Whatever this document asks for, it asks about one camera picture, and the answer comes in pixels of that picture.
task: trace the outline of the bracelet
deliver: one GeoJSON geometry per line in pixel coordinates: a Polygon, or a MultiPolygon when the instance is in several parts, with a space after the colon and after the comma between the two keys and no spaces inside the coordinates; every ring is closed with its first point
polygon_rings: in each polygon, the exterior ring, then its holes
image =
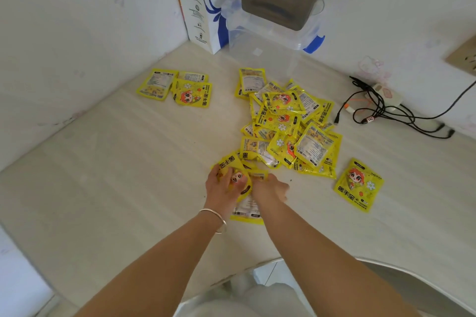
{"type": "Polygon", "coordinates": [[[216,234],[222,234],[223,232],[226,232],[227,231],[227,223],[225,222],[225,220],[223,219],[223,217],[218,213],[218,212],[215,212],[214,210],[211,210],[211,209],[208,209],[208,208],[204,208],[202,210],[200,210],[200,212],[212,212],[215,216],[217,216],[218,218],[221,219],[221,221],[223,222],[223,226],[224,227],[224,230],[223,231],[216,231],[215,233],[216,234]]]}

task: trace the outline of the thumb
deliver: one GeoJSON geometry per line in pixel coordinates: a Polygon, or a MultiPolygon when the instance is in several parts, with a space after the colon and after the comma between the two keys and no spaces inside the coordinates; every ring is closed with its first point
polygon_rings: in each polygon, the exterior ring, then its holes
{"type": "Polygon", "coordinates": [[[236,199],[240,196],[241,192],[246,188],[248,183],[248,177],[243,176],[238,182],[236,182],[235,186],[231,190],[232,198],[236,199]]]}

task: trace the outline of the blue deer antler logo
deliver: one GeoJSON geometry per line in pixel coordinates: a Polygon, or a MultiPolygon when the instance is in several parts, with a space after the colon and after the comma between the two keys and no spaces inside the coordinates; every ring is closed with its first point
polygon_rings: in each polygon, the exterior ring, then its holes
{"type": "Polygon", "coordinates": [[[220,47],[223,48],[228,44],[228,29],[227,29],[227,20],[221,15],[221,8],[216,8],[211,0],[208,0],[210,3],[210,8],[207,5],[207,2],[203,0],[205,7],[209,14],[216,14],[213,18],[214,22],[218,21],[218,40],[220,41],[220,47]]]}

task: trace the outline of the person's right hand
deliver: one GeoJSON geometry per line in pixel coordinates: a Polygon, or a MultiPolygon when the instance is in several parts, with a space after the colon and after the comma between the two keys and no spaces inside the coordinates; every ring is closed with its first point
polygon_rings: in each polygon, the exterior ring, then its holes
{"type": "Polygon", "coordinates": [[[288,190],[288,183],[278,181],[276,176],[270,173],[265,181],[260,178],[253,178],[253,191],[251,194],[258,203],[269,199],[286,202],[288,200],[286,197],[288,190]]]}

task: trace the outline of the wall outlet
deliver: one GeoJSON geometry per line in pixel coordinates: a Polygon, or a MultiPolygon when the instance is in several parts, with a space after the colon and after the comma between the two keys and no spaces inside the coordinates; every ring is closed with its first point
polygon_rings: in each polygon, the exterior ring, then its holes
{"type": "Polygon", "coordinates": [[[476,77],[476,36],[456,49],[446,62],[476,77]]]}

